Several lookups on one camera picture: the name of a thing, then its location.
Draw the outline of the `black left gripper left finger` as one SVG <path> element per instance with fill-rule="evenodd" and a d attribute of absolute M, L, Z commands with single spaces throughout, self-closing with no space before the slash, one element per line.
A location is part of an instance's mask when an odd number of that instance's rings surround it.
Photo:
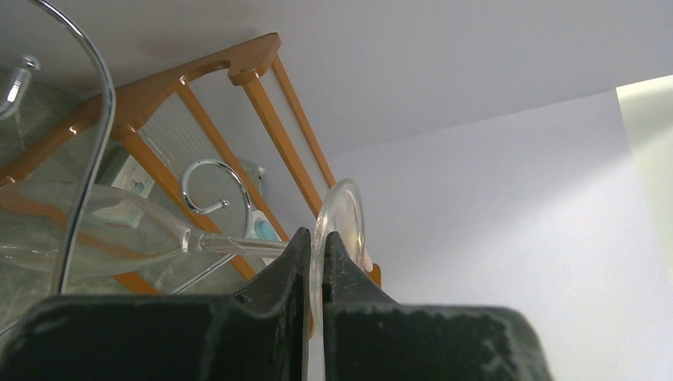
<path fill-rule="evenodd" d="M 232 294 L 66 295 L 36 304 L 4 380 L 304 380 L 311 236 Z"/>

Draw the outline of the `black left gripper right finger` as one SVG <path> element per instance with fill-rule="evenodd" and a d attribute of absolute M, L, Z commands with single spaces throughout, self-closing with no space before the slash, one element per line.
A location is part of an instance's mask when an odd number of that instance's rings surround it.
<path fill-rule="evenodd" d="M 550 380 L 528 320 L 503 306 L 400 304 L 325 242 L 323 337 L 327 380 Z"/>

